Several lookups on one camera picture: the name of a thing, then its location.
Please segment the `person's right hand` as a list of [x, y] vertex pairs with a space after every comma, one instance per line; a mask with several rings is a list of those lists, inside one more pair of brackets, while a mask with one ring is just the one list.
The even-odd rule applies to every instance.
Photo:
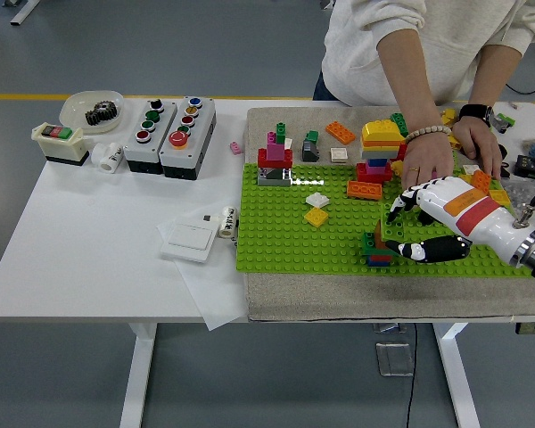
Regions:
[[407, 145], [403, 160], [403, 190], [430, 181], [433, 177], [451, 176], [454, 169], [452, 148], [442, 132], [420, 135]]

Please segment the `person's left hand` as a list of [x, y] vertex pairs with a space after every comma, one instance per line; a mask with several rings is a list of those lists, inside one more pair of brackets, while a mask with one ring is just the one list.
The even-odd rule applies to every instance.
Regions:
[[496, 180], [501, 178], [503, 157], [498, 140], [482, 119], [463, 117], [454, 125], [453, 134], [467, 158], [480, 161], [487, 175]]

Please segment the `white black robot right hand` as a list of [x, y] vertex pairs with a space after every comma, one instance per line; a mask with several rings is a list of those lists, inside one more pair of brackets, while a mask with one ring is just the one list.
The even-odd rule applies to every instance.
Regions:
[[535, 267], [535, 231], [514, 227], [507, 209], [464, 180], [443, 177], [408, 188], [395, 199], [388, 220], [415, 206], [454, 234], [418, 243], [387, 241], [399, 255], [421, 263], [445, 262], [464, 259], [471, 245], [483, 244], [512, 267]]

